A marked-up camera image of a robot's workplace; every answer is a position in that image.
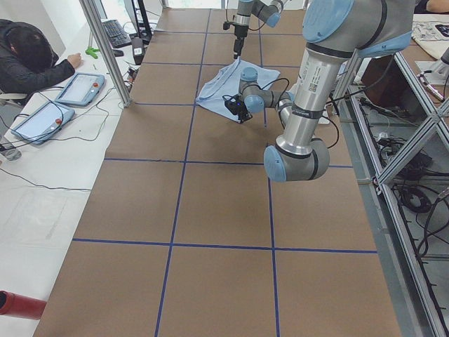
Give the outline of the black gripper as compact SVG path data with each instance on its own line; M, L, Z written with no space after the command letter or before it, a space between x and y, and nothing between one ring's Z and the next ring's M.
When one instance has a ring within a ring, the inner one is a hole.
M237 117L239 124L244 123L253 118L252 114L247 110L245 103L240 99L239 94L223 95L224 106Z
M225 21L222 25L223 30L228 30L231 26L234 27L234 35L236 37L233 47L233 57L237 60L241 56L241 51L244 46L245 38L248 36L248 25L240 25L235 22Z

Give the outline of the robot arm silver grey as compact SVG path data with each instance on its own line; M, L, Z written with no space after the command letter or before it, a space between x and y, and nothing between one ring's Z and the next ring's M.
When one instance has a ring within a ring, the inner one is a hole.
M230 20L227 13L225 13L226 20L222 28L228 30L230 27L234 28L234 47L233 58L237 60L241 57L244 42L250 30L251 16L255 16L269 27L275 27L281 18L281 13L285 9L288 0L273 0L269 4L265 4L260 0L240 0L238 1L237 12Z
M326 172L329 151L314 134L341 64L353 55L378 57L405 49L414 10L414 1L313 1L302 24L307 43L295 95L264 90L252 67L241 72L238 93L223 98L226 108L243 122L272 107L283 124L283 133L264 151L271 180L313 180Z

